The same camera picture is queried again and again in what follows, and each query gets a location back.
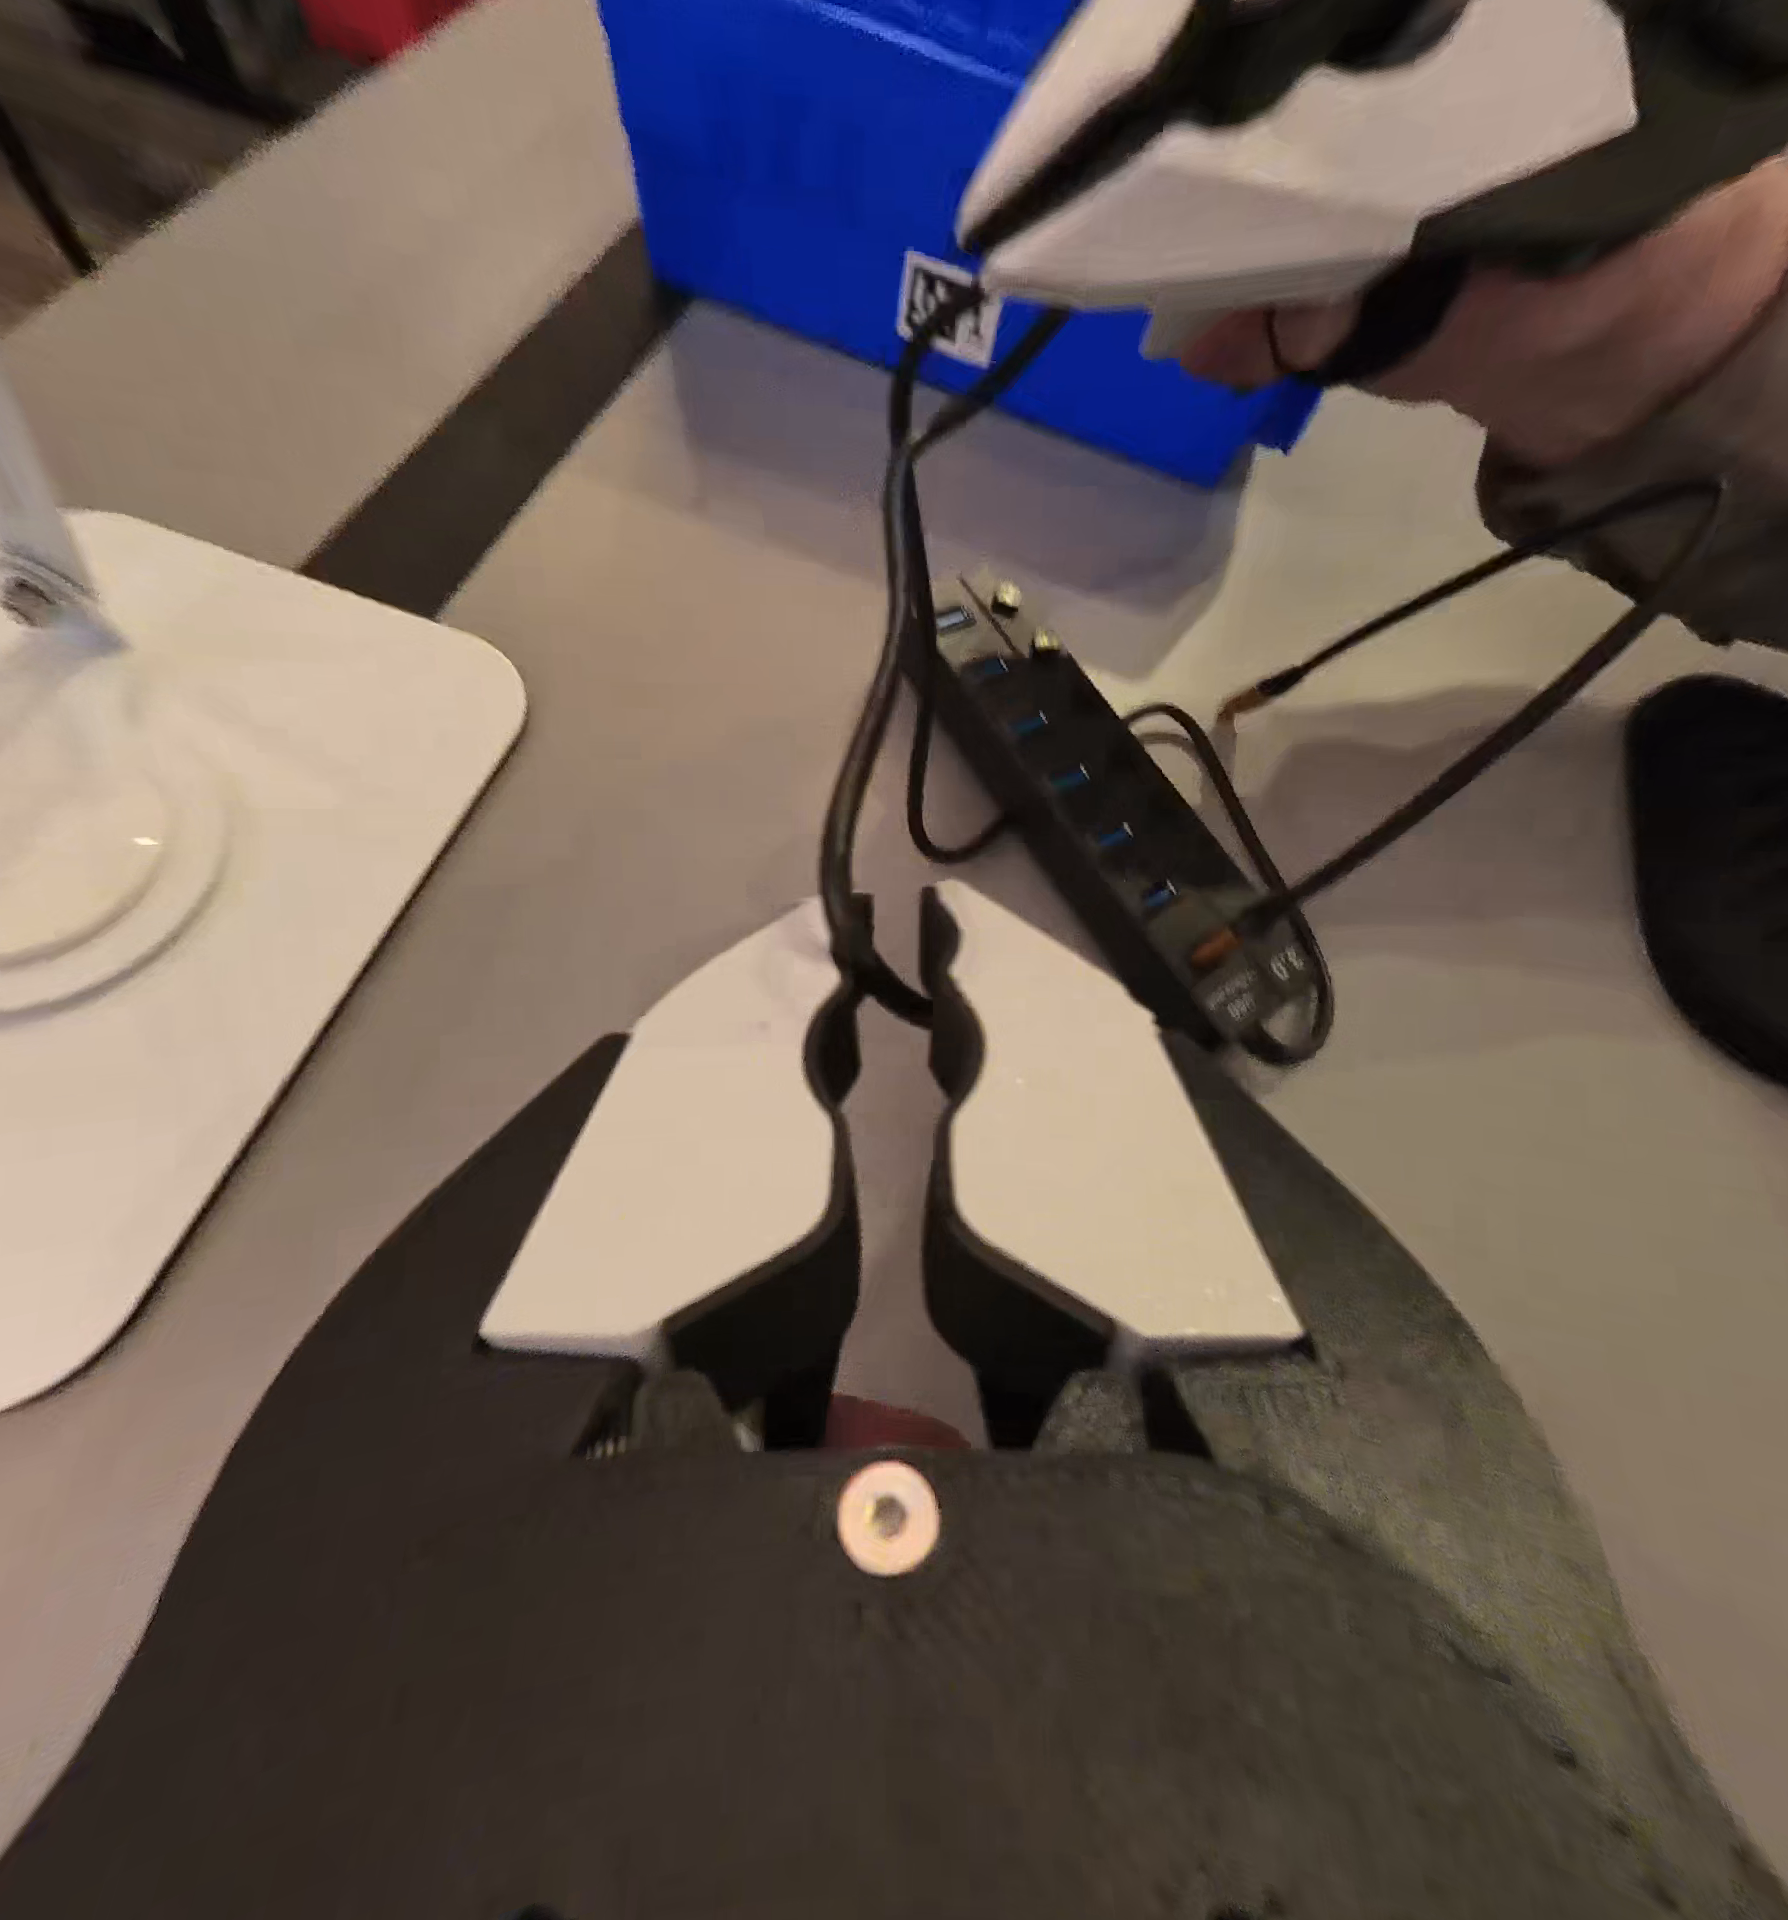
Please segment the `black mesh pad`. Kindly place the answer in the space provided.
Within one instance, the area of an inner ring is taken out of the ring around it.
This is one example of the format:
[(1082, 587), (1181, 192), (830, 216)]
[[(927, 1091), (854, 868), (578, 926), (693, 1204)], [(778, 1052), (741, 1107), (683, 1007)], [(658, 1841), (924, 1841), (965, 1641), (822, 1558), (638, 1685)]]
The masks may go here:
[(1788, 1093), (1788, 697), (1676, 681), (1627, 717), (1637, 926), (1684, 1027)]

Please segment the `person's right hand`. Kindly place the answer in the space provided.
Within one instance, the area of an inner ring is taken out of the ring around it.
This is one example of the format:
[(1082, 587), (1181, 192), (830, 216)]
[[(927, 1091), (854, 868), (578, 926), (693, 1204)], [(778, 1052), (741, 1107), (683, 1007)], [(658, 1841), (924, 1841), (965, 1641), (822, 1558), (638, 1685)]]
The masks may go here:
[(1471, 273), (1428, 341), (1356, 387), (1446, 407), (1509, 460), (1554, 469), (1716, 373), (1785, 287), (1788, 156), (1577, 275)]

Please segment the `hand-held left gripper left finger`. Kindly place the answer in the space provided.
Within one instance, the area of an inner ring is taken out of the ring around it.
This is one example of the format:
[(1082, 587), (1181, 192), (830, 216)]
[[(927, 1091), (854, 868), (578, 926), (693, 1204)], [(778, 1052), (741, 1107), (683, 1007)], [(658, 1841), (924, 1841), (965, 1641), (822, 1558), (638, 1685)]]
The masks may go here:
[(859, 1066), (818, 901), (689, 973), (624, 1038), (479, 1343), (693, 1372), (764, 1448), (822, 1447), (860, 1291)]

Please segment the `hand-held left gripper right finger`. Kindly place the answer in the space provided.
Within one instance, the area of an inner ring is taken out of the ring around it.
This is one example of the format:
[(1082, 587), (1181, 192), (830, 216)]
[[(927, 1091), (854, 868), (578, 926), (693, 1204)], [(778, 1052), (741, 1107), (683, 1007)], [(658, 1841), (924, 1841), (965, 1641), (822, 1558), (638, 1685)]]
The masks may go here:
[(989, 1443), (1030, 1448), (1082, 1375), (1305, 1352), (1153, 1015), (963, 882), (923, 895), (918, 958), (943, 1101), (923, 1291)]

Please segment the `black cable copper plug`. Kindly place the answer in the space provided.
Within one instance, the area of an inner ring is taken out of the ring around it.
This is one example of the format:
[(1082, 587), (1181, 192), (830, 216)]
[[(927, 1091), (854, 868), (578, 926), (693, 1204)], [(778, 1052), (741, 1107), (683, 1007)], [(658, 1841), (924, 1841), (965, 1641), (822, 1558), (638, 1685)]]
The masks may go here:
[(1464, 597), (1472, 589), (1504, 577), (1534, 559), (1559, 559), (1568, 548), (1581, 546), (1591, 535), (1614, 529), (1632, 520), (1662, 516), (1680, 508), (1693, 512), (1693, 521), (1660, 576), (1632, 597), (1623, 613), (1601, 637), (1596, 637), (1577, 659), (1569, 661), (1547, 686), (1529, 697), (1519, 709), (1509, 713), (1500, 726), (1484, 734), (1472, 749), (1450, 762), (1416, 794), (1409, 795), (1360, 839), (1349, 843), (1336, 856), (1315, 865), (1300, 880), (1265, 882), (1265, 892), (1250, 906), (1233, 914), (1214, 933), (1193, 950), (1193, 968), (1208, 973), (1213, 967), (1242, 946), (1266, 933), (1270, 926), (1290, 923), (1300, 908), (1320, 895), (1332, 892), (1347, 880), (1361, 875), (1370, 863), (1381, 858), (1393, 846), (1414, 833), (1447, 804), (1478, 783), (1505, 756), (1518, 753), (1551, 719), (1577, 700), (1595, 682), (1598, 682), (1619, 659), (1623, 659), (1644, 636), (1660, 620), (1669, 618), (1666, 599), (1704, 557), (1712, 544), (1722, 516), (1726, 512), (1727, 484), (1722, 478), (1682, 478), (1676, 483), (1649, 484), (1624, 492), (1596, 509), (1552, 523), (1547, 532), (1511, 544), (1501, 553), (1471, 564), (1464, 571), (1436, 584), (1430, 589), (1371, 616), (1343, 637), (1336, 637), (1303, 659), (1278, 667), (1250, 686), (1243, 686), (1221, 709), (1228, 719), (1240, 719), (1265, 709), (1311, 677), (1332, 665), (1336, 659), (1385, 637), (1390, 630), (1409, 625), (1412, 618), (1434, 613), (1436, 608)]

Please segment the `blue plastic bin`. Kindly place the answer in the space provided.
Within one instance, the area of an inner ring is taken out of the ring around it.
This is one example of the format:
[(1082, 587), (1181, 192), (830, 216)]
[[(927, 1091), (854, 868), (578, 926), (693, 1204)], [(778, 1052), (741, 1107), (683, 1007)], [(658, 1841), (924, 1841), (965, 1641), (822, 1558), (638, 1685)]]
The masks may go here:
[[(891, 367), (967, 279), (956, 207), (1074, 7), (595, 5), (655, 279)], [(1196, 382), (1143, 331), (1074, 317), (998, 409), (1201, 488), (1300, 442), (1317, 391)]]

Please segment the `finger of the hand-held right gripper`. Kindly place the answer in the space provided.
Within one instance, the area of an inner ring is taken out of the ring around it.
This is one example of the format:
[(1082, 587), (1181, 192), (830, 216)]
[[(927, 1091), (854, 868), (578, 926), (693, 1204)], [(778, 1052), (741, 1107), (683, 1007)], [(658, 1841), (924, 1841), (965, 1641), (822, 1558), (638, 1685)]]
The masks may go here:
[(1005, 204), (1089, 129), (1153, 80), (1194, 2), (1086, 2), (1060, 30), (996, 127), (958, 207), (959, 248), (992, 248)]
[(1153, 80), (1073, 136), (985, 248), (1074, 312), (1334, 302), (1425, 226), (1628, 132), (1609, 5), (1194, 5)]

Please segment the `black multi-port usb hub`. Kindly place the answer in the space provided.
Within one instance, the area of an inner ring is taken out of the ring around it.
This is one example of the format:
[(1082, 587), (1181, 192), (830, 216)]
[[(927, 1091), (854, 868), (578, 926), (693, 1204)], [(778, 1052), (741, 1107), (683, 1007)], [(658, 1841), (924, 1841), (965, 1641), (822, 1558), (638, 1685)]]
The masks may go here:
[[(1086, 667), (992, 573), (935, 580), (912, 613), (906, 830), (935, 865), (1015, 842), (1161, 1028), (1266, 1068), (1305, 1064), (1334, 1024), (1334, 989), (1303, 919), (1270, 926), (1208, 973), (1193, 950), (1263, 897)], [(935, 735), (996, 810), (962, 848), (927, 825)]]

